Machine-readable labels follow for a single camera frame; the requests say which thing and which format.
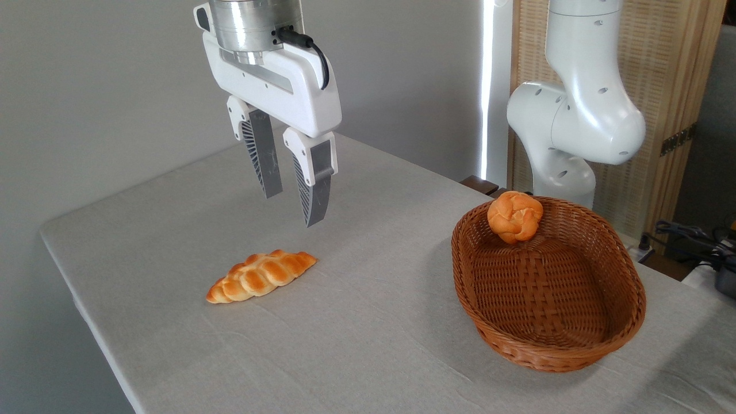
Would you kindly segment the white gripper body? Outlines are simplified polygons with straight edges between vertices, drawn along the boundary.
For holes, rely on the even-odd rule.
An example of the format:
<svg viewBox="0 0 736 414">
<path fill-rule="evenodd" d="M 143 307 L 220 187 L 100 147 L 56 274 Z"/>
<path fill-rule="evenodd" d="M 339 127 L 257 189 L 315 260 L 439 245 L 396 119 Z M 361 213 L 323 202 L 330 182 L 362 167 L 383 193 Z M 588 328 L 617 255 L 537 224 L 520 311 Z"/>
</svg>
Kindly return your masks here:
<svg viewBox="0 0 736 414">
<path fill-rule="evenodd" d="M 205 2 L 194 8 L 221 89 L 312 138 L 342 122 L 331 64 L 312 48 L 279 38 L 303 33 L 299 2 Z"/>
</svg>

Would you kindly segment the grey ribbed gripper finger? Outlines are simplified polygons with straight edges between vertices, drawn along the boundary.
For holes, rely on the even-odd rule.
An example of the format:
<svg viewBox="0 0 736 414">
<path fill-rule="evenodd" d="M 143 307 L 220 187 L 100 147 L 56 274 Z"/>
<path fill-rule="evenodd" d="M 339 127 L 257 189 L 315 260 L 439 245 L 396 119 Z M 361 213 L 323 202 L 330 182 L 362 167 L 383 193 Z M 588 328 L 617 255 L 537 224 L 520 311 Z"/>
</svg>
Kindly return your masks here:
<svg viewBox="0 0 736 414">
<path fill-rule="evenodd" d="M 227 102 L 232 131 L 244 142 L 266 198 L 283 191 L 270 116 L 236 96 Z"/>
<path fill-rule="evenodd" d="M 293 154 L 303 216 L 308 227 L 324 219 L 328 210 L 331 177 L 338 172 L 334 133 L 310 138 L 286 128 L 284 143 Z"/>
</svg>

